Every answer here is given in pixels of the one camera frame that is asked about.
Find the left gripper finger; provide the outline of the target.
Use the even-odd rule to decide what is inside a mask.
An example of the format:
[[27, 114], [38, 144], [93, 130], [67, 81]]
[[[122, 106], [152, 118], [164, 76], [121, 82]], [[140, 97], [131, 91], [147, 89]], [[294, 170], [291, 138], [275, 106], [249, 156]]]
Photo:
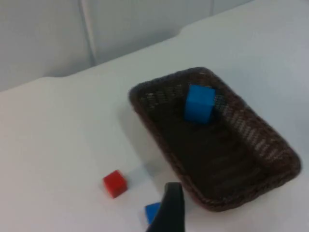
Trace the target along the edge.
[[184, 232], [185, 203], [181, 183], [166, 183], [162, 200], [147, 205], [145, 215], [148, 232]]

